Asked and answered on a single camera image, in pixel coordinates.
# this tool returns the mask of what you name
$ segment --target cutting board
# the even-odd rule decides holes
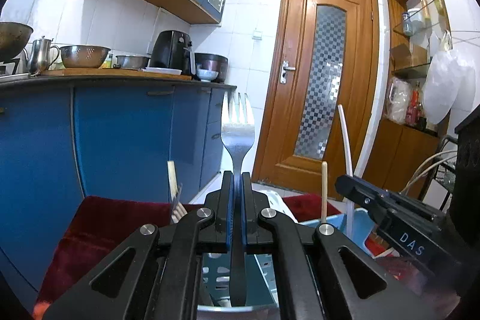
[[[64,68],[53,71],[44,71],[42,76],[129,76],[154,77],[158,79],[191,80],[191,76],[159,74],[157,72],[137,71],[134,69],[113,68]]]

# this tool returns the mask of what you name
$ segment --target white plate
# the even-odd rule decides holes
[[[147,67],[143,69],[146,72],[158,72],[159,74],[172,74],[172,75],[181,75],[181,69],[174,68],[157,68],[157,67]]]

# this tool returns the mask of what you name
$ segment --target wall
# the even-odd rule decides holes
[[[382,0],[379,0],[380,21],[383,21]],[[280,0],[226,0],[221,26],[193,25],[190,34],[196,52],[210,52],[229,58],[227,83],[237,85],[238,92],[249,95],[255,117],[255,144],[243,162],[243,170],[251,172],[260,134],[270,67],[277,34]],[[262,40],[253,40],[254,30],[262,32]],[[380,40],[383,53],[383,39]],[[373,111],[378,111],[380,96],[375,93]],[[358,170],[363,172],[378,126],[372,117]],[[231,170],[231,159],[224,150],[222,169]]]
[[[190,30],[187,22],[144,0],[8,0],[0,20],[34,29],[28,53],[32,41],[45,35],[59,46],[101,45],[113,49],[114,56],[145,55],[159,32]]]
[[[385,26],[389,27],[388,9],[386,0],[383,0],[383,15]],[[445,0],[448,13],[454,48],[474,59],[476,65],[475,74],[469,75],[462,81],[460,91],[453,104],[448,133],[455,135],[455,127],[478,105],[480,104],[480,33],[469,33],[462,31],[480,32],[480,7],[476,0]],[[385,32],[385,52],[383,64],[388,64],[390,48],[390,33]],[[382,84],[386,85],[388,69],[384,67]],[[442,192],[437,183],[432,183],[425,201],[435,207],[439,207],[445,193]]]

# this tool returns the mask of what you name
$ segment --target red cloth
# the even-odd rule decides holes
[[[320,218],[322,199],[317,195],[288,197],[284,198],[284,202],[299,222]],[[184,207],[191,211],[201,205]],[[339,213],[335,207],[327,205],[327,215]],[[55,250],[38,294],[34,318],[41,319],[50,303],[80,280],[139,226],[153,223],[162,227],[169,222],[169,204],[94,196],[85,198]]]

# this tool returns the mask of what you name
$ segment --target fork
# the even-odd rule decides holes
[[[222,107],[222,142],[229,152],[233,163],[233,226],[230,225],[230,232],[233,232],[230,244],[230,302],[233,307],[245,305],[247,298],[247,278],[245,274],[245,251],[244,251],[244,230],[243,216],[244,196],[242,191],[241,171],[245,155],[255,141],[254,113],[251,110],[248,95],[245,94],[245,112],[242,105],[242,96],[238,93],[238,116],[235,94],[232,93],[231,100],[228,100],[228,93],[225,92]]]

